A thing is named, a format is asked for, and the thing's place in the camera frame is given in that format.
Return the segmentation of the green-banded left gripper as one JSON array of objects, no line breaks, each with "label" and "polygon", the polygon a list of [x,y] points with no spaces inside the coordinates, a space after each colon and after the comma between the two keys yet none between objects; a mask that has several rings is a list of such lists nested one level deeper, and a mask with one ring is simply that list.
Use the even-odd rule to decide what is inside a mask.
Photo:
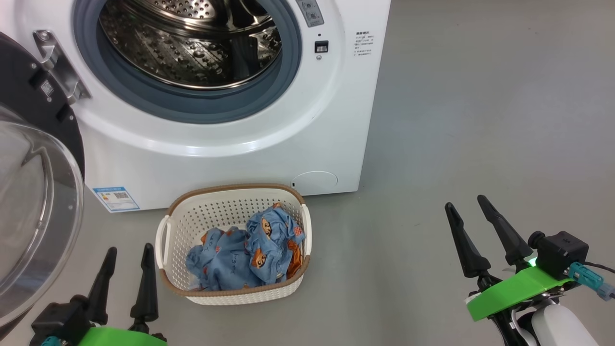
[{"label": "green-banded left gripper", "polygon": [[108,323],[106,305],[110,280],[116,268],[117,249],[110,247],[88,294],[86,317],[94,322],[79,346],[166,346],[166,337],[150,333],[147,322],[159,318],[154,247],[146,243],[141,258],[142,276],[137,299],[130,310],[134,324],[129,329],[105,326]]}]

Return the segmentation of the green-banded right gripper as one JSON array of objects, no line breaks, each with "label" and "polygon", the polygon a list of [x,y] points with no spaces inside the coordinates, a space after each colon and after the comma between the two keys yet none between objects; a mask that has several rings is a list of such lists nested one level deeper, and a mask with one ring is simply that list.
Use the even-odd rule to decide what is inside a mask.
[{"label": "green-banded right gripper", "polygon": [[474,321],[491,320],[506,346],[537,346],[538,338],[522,328],[517,312],[524,311],[566,291],[570,278],[556,280],[545,273],[535,261],[526,261],[532,249],[521,238],[508,220],[492,205],[485,195],[477,196],[478,204],[505,250],[508,265],[524,267],[520,272],[500,280],[489,274],[491,265],[481,256],[464,229],[464,222],[452,202],[444,211],[448,219],[459,263],[466,278],[477,278],[478,290],[470,293],[465,303]]}]

